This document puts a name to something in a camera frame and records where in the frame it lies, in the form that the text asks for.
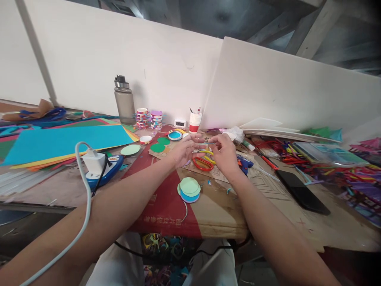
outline right hand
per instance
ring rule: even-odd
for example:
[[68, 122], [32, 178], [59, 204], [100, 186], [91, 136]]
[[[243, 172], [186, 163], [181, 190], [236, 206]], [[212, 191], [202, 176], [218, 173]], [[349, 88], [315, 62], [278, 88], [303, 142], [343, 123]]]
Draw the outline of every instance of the right hand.
[[231, 172], [241, 171], [238, 166], [235, 145], [227, 134], [213, 136], [208, 143], [215, 143], [211, 145], [213, 158], [225, 176]]

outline white wall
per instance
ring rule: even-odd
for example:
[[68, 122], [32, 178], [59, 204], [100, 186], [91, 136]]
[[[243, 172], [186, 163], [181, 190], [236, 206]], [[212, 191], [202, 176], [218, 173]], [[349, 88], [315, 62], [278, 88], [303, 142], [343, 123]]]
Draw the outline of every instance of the white wall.
[[359, 141], [376, 137], [381, 137], [381, 116], [343, 133], [342, 145], [348, 149], [350, 144], [357, 144]]
[[0, 99], [38, 104], [49, 99], [44, 80], [13, 0], [0, 1]]
[[378, 116], [379, 77], [225, 37], [201, 127], [264, 117], [299, 130], [329, 126], [347, 132]]
[[222, 40], [63, 0], [26, 0], [59, 104], [117, 115], [114, 77], [166, 123], [204, 105]]

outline smartphone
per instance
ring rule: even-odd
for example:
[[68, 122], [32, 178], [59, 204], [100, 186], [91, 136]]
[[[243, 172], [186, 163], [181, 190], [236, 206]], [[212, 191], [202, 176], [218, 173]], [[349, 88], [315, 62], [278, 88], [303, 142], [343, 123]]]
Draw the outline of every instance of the smartphone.
[[276, 174], [302, 208], [323, 215], [331, 213], [295, 174], [280, 170]]

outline glue stick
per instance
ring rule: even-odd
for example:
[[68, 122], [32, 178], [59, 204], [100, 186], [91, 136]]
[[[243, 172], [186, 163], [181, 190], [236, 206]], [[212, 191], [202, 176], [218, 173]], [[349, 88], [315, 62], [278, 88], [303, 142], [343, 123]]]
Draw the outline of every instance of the glue stick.
[[251, 145], [248, 141], [244, 140], [242, 144], [247, 147], [250, 151], [254, 151], [255, 147]]

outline light green circle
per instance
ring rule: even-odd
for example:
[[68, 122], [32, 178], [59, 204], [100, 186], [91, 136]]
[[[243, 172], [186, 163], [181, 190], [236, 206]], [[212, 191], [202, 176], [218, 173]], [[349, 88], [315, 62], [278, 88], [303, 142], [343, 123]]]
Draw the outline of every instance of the light green circle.
[[125, 155], [125, 156], [131, 156], [131, 155], [138, 153], [139, 150], [140, 150], [140, 145], [133, 144], [133, 145], [128, 145], [128, 146], [124, 147], [120, 151], [120, 153], [122, 155]]
[[158, 143], [163, 145], [169, 145], [171, 143], [171, 140], [169, 140], [168, 138], [162, 137], [158, 139]]
[[188, 194], [193, 195], [197, 191], [200, 192], [199, 189], [201, 189], [198, 182], [194, 178], [190, 178], [190, 177], [184, 178], [180, 182], [180, 188], [185, 195], [188, 195]]
[[165, 150], [165, 146], [163, 144], [154, 144], [151, 146], [151, 150], [156, 153], [160, 153]]

